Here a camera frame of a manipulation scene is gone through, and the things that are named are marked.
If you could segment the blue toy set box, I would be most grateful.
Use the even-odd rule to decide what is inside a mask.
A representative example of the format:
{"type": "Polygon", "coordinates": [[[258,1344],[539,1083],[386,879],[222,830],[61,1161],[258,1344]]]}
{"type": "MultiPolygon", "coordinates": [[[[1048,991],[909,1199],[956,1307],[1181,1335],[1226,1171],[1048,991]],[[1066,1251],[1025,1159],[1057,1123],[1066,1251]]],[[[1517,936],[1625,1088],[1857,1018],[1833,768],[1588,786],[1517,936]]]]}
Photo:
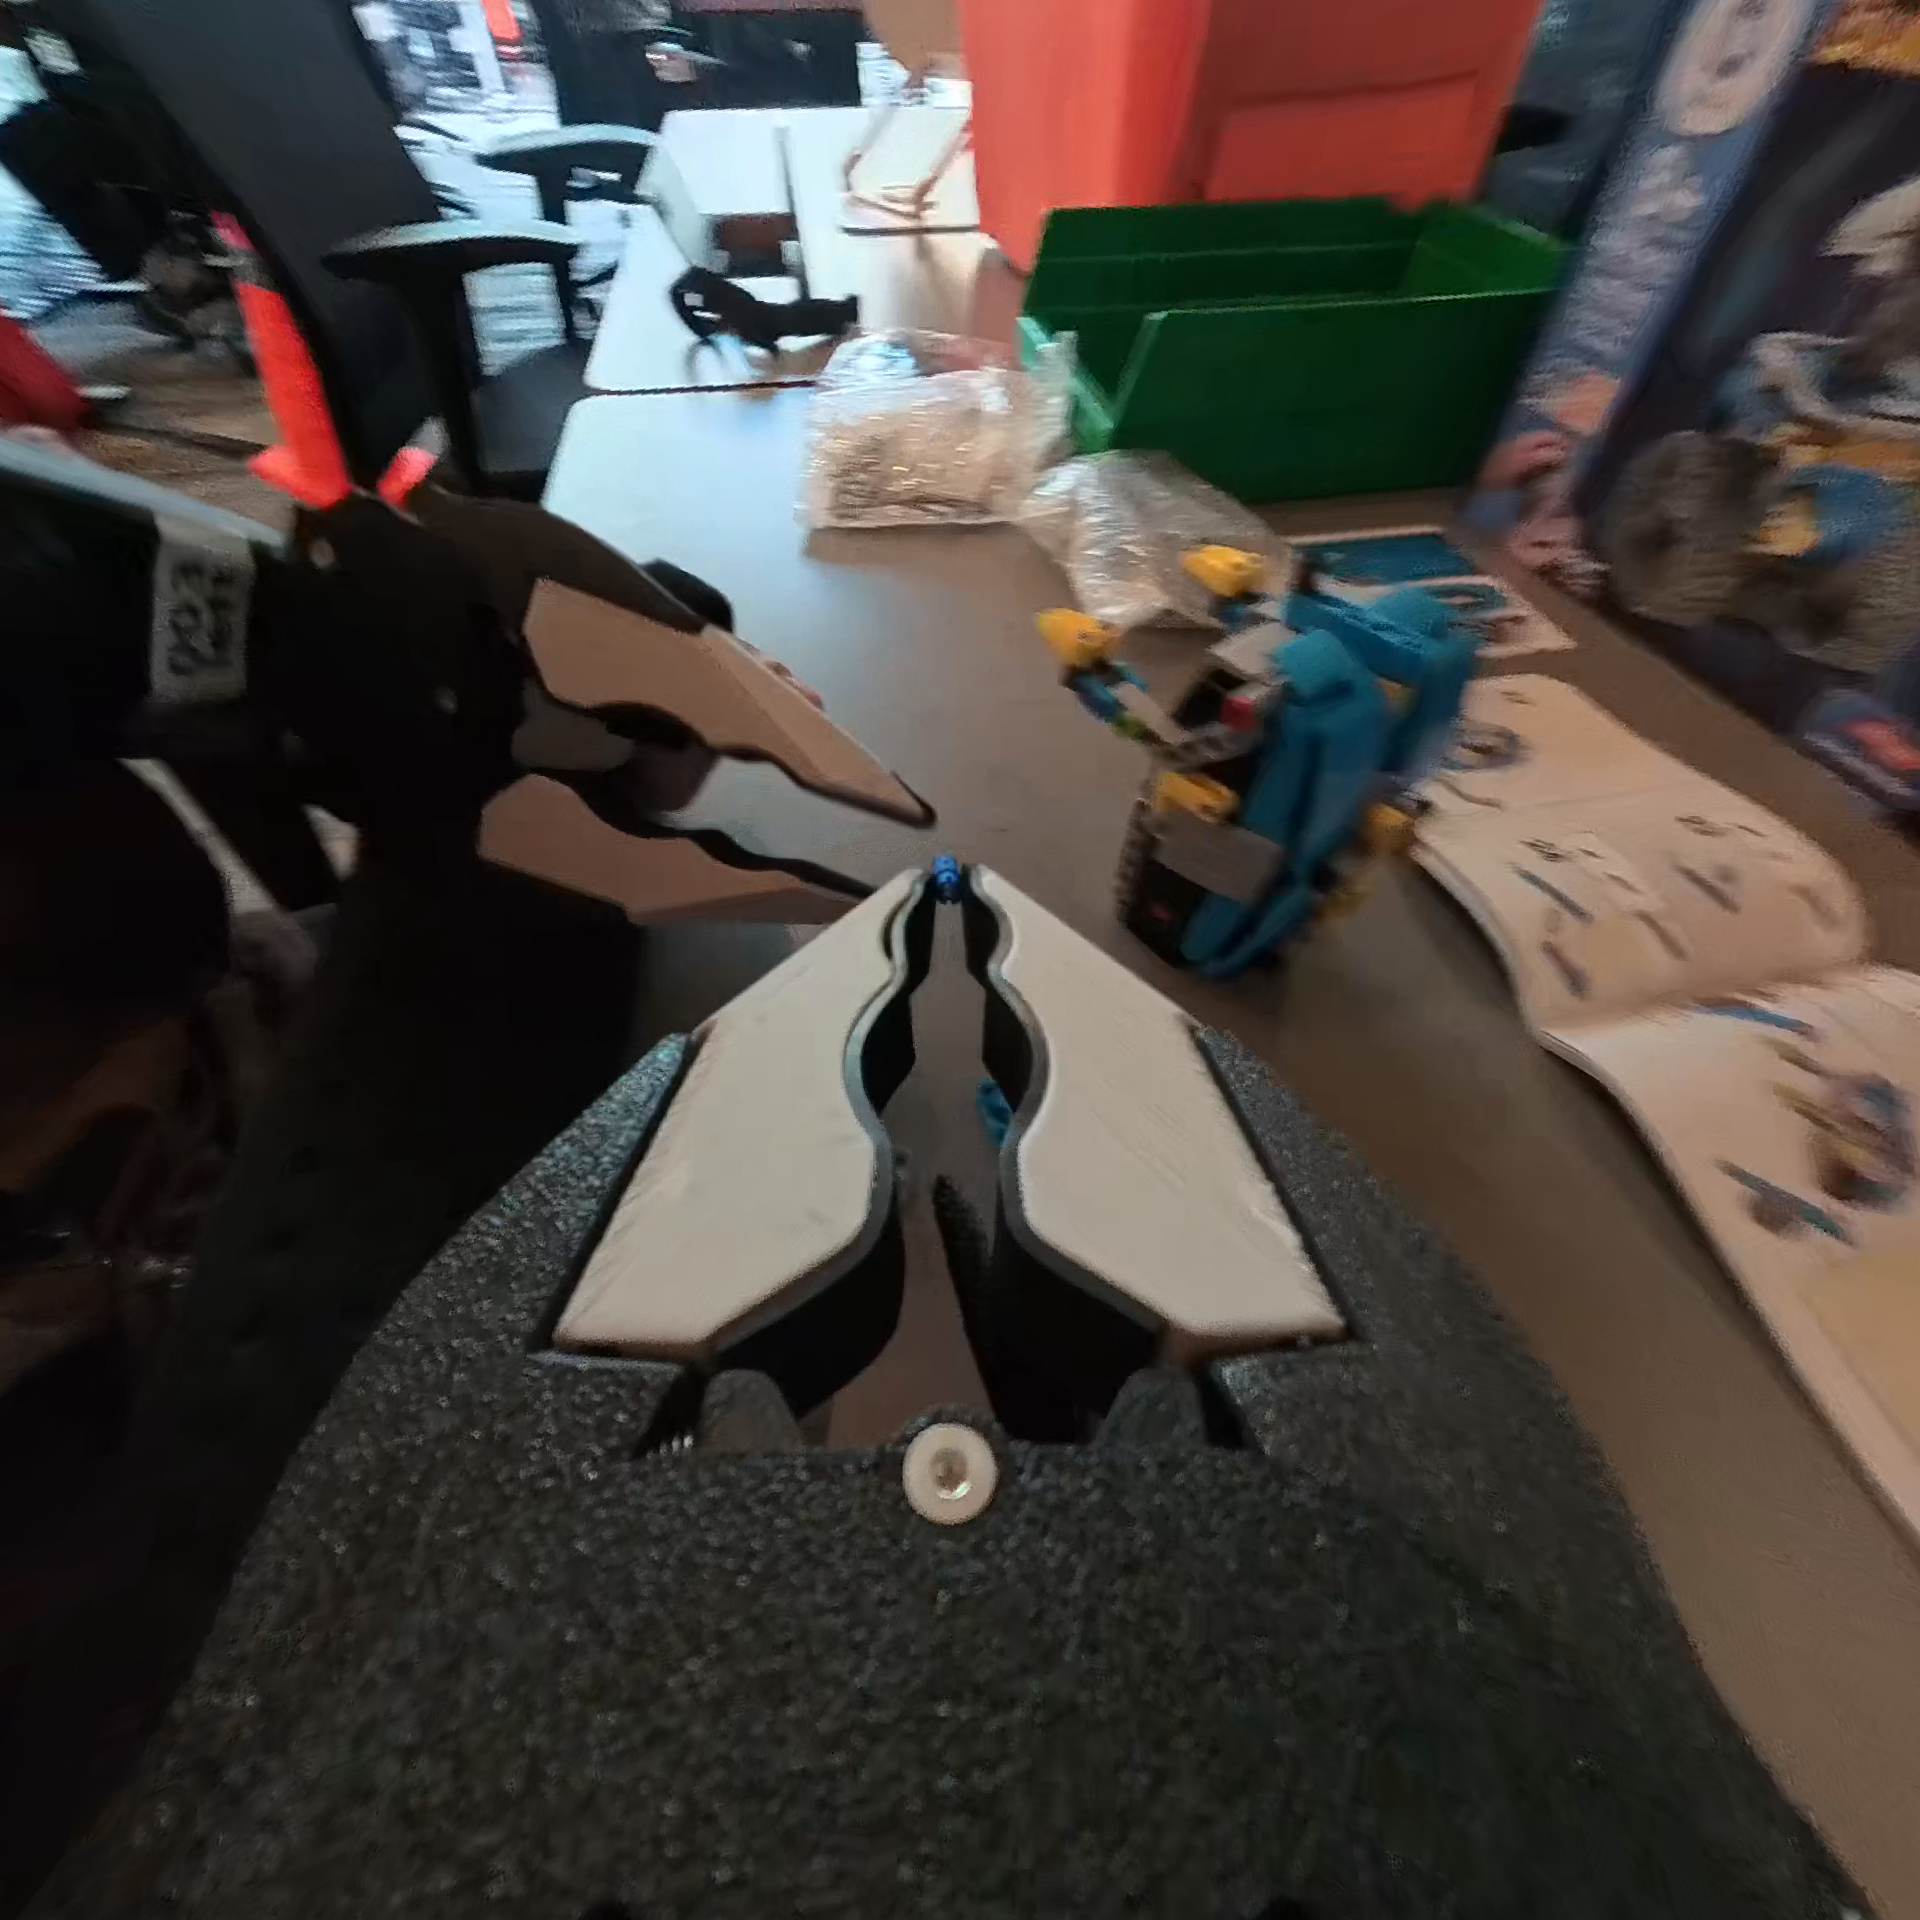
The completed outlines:
{"type": "Polygon", "coordinates": [[[1673,5],[1467,506],[1916,838],[1917,5],[1673,5]]]}

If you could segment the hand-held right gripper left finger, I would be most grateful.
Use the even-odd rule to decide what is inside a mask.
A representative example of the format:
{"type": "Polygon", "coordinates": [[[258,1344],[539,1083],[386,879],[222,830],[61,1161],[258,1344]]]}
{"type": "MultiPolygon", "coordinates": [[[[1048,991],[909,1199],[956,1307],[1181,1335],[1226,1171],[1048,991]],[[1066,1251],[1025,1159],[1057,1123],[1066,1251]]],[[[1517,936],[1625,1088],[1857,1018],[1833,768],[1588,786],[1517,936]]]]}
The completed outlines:
{"type": "Polygon", "coordinates": [[[905,1293],[886,1103],[915,1066],[923,872],[795,950],[688,1046],[550,1329],[555,1353],[758,1373],[826,1405],[905,1293]]]}

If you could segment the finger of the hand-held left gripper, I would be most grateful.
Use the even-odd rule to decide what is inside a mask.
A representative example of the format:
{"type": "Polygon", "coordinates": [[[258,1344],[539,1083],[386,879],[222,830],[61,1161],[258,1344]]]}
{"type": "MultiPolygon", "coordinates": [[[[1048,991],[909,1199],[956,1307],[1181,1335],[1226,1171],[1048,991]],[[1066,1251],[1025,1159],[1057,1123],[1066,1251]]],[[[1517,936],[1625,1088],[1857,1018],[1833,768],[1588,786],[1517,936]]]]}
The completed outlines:
{"type": "Polygon", "coordinates": [[[715,761],[769,765],[833,805],[922,830],[936,823],[932,805],[729,632],[682,632],[539,582],[522,638],[537,686],[526,729],[565,713],[577,733],[596,727],[618,747],[690,746],[715,761]]]}
{"type": "Polygon", "coordinates": [[[632,832],[547,776],[526,776],[483,808],[480,858],[626,922],[836,922],[874,896],[865,880],[753,854],[718,830],[632,832]]]}

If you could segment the black office chair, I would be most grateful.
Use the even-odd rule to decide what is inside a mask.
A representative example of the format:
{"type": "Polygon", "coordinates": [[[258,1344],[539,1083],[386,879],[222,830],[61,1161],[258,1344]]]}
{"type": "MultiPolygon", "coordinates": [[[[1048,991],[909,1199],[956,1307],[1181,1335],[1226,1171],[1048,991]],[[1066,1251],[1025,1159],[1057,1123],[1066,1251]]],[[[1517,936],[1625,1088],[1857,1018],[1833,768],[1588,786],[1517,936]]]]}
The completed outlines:
{"type": "Polygon", "coordinates": [[[534,190],[539,218],[504,222],[437,215],[364,232],[322,257],[339,280],[388,295],[424,382],[424,421],[440,431],[440,470],[453,489],[537,506],[571,409],[588,395],[596,321],[589,290],[610,270],[578,266],[574,202],[637,203],[659,136],[625,125],[570,125],[513,136],[477,154],[483,169],[534,190]],[[483,369],[469,282],[489,273],[548,278],[561,342],[496,373],[483,369]]]}

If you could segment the orange storage bin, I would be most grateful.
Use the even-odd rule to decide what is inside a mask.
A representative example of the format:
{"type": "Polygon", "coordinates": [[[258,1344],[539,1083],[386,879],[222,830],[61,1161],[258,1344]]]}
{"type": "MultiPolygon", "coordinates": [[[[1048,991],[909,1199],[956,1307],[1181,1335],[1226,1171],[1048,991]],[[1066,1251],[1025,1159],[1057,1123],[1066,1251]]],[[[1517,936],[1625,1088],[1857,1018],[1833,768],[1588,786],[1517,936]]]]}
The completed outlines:
{"type": "Polygon", "coordinates": [[[1539,3],[963,3],[980,230],[1057,209],[1464,202],[1539,3]]]}

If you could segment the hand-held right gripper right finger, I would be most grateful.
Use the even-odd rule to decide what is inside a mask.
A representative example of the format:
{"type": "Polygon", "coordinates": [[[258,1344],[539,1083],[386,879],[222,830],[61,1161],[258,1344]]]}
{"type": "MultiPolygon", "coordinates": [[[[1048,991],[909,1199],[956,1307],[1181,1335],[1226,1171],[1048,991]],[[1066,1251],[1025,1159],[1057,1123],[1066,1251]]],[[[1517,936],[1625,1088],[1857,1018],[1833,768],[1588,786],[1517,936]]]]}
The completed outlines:
{"type": "Polygon", "coordinates": [[[1347,1315],[1187,1010],[988,866],[961,880],[997,1159],[994,1321],[1082,1413],[1144,1370],[1347,1341],[1347,1315]]]}

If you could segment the green storage bin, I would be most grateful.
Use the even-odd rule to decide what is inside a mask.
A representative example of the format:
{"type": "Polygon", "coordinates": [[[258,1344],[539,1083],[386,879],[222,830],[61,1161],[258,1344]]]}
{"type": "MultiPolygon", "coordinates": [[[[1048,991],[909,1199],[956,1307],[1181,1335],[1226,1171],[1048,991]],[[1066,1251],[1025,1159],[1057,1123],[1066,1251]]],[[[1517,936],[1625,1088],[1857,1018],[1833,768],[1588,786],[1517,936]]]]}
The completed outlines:
{"type": "Polygon", "coordinates": [[[1073,343],[1073,443],[1153,450],[1245,506],[1466,486],[1571,247],[1478,203],[1057,209],[1026,363],[1073,343]]]}

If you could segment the sticker sheet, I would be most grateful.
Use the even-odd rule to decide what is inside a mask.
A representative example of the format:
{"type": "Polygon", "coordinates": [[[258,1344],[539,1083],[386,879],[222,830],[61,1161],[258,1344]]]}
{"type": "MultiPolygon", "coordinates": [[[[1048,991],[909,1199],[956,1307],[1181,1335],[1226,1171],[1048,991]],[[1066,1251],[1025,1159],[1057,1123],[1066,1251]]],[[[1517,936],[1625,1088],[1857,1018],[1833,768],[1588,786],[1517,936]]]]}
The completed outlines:
{"type": "Polygon", "coordinates": [[[1298,536],[1290,544],[1297,586],[1358,609],[1422,593],[1466,626],[1486,661],[1569,655],[1577,641],[1517,589],[1486,573],[1443,528],[1390,527],[1347,536],[1298,536]]]}

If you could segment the toy brick robot model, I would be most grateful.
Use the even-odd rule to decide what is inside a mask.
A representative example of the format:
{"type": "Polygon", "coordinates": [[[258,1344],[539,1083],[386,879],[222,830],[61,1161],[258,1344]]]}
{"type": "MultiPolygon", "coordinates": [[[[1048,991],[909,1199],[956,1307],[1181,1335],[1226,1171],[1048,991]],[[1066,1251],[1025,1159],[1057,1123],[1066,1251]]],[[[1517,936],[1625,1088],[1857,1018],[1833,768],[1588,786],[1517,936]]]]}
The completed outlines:
{"type": "Polygon", "coordinates": [[[1161,962],[1233,979],[1365,891],[1417,832],[1478,645],[1422,593],[1358,609],[1268,589],[1226,546],[1189,557],[1221,641],[1172,705],[1120,657],[1120,630],[1052,609],[1060,685],[1147,754],[1116,872],[1116,917],[1161,962]]]}

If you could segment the instruction booklet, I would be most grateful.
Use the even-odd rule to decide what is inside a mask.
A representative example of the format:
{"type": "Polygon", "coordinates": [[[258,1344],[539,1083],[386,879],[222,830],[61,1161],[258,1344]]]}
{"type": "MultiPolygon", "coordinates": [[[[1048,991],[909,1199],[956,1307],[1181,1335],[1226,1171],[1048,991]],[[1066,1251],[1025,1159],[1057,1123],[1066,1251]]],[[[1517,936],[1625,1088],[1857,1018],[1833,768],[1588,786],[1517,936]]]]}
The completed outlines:
{"type": "Polygon", "coordinates": [[[1916,1531],[1917,984],[1842,866],[1545,678],[1472,686],[1414,858],[1916,1531]]]}

